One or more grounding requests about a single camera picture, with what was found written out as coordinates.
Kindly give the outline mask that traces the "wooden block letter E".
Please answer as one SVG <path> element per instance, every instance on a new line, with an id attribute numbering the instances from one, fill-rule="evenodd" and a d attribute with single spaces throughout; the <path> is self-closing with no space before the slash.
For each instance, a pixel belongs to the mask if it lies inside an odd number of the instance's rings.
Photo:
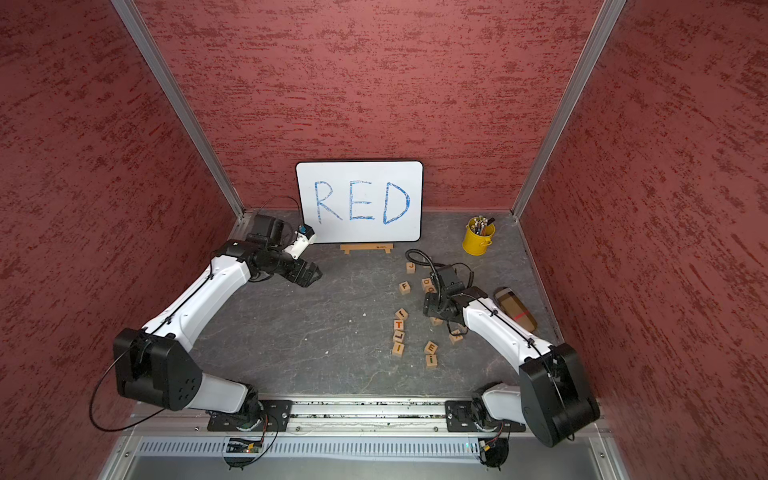
<path id="1" fill-rule="evenodd" d="M 435 355 L 438 349 L 438 345 L 432 341 L 428 341 L 424 348 L 424 353 L 427 355 Z"/>

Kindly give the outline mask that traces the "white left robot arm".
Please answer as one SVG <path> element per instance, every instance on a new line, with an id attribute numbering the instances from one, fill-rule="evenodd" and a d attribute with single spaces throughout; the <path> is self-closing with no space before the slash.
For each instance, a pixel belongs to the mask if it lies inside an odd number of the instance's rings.
<path id="1" fill-rule="evenodd" d="M 115 338 L 110 369 L 120 396 L 169 411 L 206 411 L 240 431 L 265 427 L 256 388 L 204 373 L 191 351 L 214 315 L 246 284 L 279 276 L 306 288 L 321 278 L 320 269 L 302 257 L 315 241 L 314 229 L 301 223 L 292 243 L 283 244 L 283 228 L 280 219 L 255 216 L 245 239 L 227 240 L 169 307 Z"/>

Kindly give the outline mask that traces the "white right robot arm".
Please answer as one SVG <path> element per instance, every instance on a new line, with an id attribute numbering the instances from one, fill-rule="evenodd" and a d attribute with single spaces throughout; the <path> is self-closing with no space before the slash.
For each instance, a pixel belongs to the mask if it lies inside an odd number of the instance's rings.
<path id="1" fill-rule="evenodd" d="M 518 375 L 516 387 L 498 383 L 474 395 L 477 427 L 511 421 L 553 447 L 601 417 L 581 359 L 566 343 L 553 345 L 525 330 L 481 289 L 466 286 L 451 267 L 430 273 L 424 314 L 457 323 L 482 337 Z"/>

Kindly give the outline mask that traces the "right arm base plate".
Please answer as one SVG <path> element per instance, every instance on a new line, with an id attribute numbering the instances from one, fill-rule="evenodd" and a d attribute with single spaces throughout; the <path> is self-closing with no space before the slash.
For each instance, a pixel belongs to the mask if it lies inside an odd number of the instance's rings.
<path id="1" fill-rule="evenodd" d="M 479 400 L 448 400 L 444 403 L 450 433 L 523 433 L 526 426 L 509 420 L 493 419 Z"/>

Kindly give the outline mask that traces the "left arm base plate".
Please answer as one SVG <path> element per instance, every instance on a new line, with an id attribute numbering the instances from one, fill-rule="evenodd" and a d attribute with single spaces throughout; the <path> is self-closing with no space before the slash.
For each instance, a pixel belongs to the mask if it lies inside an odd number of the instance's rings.
<path id="1" fill-rule="evenodd" d="M 255 400 L 236 413 L 209 412 L 209 432 L 285 432 L 290 419 L 291 400 Z"/>

